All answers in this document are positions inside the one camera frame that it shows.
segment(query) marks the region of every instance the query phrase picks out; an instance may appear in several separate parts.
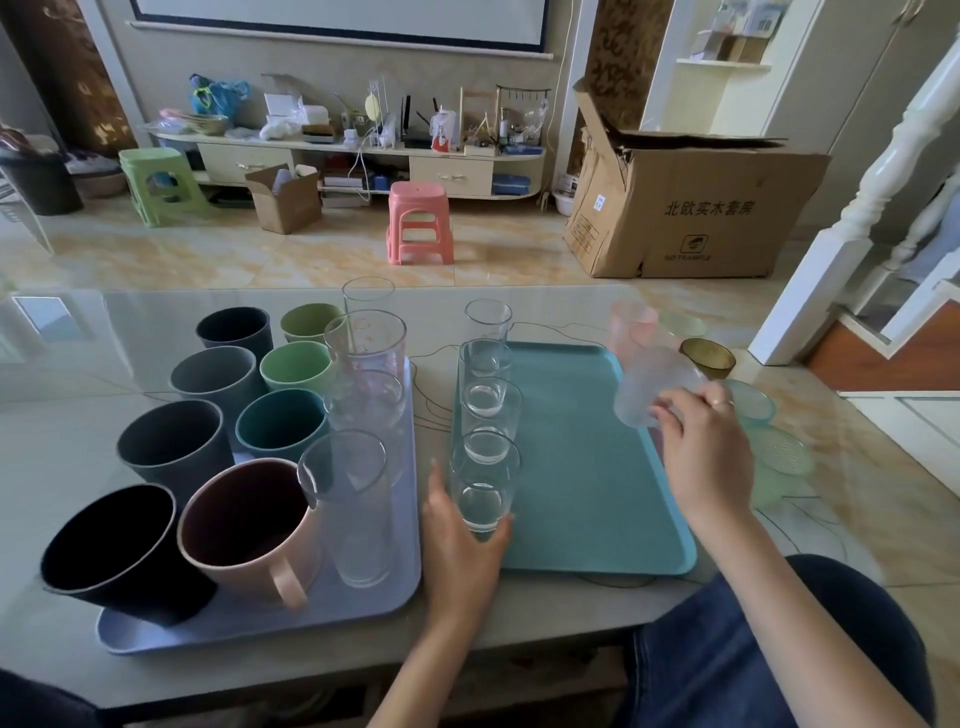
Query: left hand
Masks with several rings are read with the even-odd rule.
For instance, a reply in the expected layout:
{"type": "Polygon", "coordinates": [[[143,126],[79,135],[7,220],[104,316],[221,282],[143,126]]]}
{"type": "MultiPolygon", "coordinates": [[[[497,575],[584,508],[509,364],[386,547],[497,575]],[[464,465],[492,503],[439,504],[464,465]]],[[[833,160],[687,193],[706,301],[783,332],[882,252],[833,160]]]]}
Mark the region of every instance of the left hand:
{"type": "Polygon", "coordinates": [[[470,533],[444,488],[440,466],[431,463],[422,508],[423,581],[428,623],[456,621],[477,630],[496,591],[513,516],[507,514],[486,543],[470,533]]]}

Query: pink stool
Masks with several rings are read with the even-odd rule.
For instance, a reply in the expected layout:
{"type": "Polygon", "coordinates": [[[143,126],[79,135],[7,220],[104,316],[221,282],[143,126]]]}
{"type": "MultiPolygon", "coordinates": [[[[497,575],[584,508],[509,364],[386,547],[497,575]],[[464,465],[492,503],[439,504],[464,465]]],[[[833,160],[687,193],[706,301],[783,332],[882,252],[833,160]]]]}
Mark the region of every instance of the pink stool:
{"type": "Polygon", "coordinates": [[[387,228],[387,259],[402,265],[404,250],[439,253],[444,265],[453,263],[453,233],[450,202],[444,188],[435,182],[394,182],[390,187],[390,227],[387,228]],[[433,220],[405,220],[411,212],[425,212],[433,220]],[[404,240],[403,231],[432,230],[436,240],[404,240]]]}

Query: dark gray cup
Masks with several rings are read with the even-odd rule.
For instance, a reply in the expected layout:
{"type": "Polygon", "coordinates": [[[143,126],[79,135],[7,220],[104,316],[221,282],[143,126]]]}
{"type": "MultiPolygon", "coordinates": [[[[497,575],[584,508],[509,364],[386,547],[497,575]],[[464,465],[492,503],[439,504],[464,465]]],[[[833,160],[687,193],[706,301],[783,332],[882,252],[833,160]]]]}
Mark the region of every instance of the dark gray cup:
{"type": "Polygon", "coordinates": [[[235,452],[237,418],[253,400],[267,394],[256,356],[242,347],[214,347],[187,356],[170,374],[170,386],[185,400],[212,401],[224,412],[224,429],[235,452]]]}
{"type": "Polygon", "coordinates": [[[243,347],[256,356],[256,364],[274,348],[270,314],[262,308],[236,306],[214,311],[197,324],[197,335],[204,346],[243,347]]]}
{"type": "Polygon", "coordinates": [[[233,465],[224,413],[206,400],[174,401],[141,415],[117,440],[117,456],[144,480],[173,491],[180,508],[233,465]]]}

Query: blue plastic bag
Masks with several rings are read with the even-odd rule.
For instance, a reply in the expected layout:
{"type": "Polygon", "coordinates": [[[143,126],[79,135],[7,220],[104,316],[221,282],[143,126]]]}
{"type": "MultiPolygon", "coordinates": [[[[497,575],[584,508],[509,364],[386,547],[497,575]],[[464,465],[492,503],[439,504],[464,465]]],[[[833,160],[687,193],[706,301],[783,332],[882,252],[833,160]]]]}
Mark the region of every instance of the blue plastic bag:
{"type": "Polygon", "coordinates": [[[250,98],[250,84],[246,81],[210,81],[206,76],[190,77],[193,94],[190,105],[194,113],[227,117],[230,123],[236,117],[240,104],[250,98]]]}

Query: mug handle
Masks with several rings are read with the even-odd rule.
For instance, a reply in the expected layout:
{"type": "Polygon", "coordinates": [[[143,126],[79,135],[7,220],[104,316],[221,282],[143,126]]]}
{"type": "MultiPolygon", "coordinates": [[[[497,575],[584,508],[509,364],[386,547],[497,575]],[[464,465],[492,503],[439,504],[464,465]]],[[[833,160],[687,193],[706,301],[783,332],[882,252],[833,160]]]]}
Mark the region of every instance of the mug handle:
{"type": "Polygon", "coordinates": [[[289,561],[283,559],[279,564],[270,566],[270,575],[274,578],[274,586],[280,598],[283,599],[283,606],[287,609],[301,609],[306,606],[306,592],[289,561]]]}

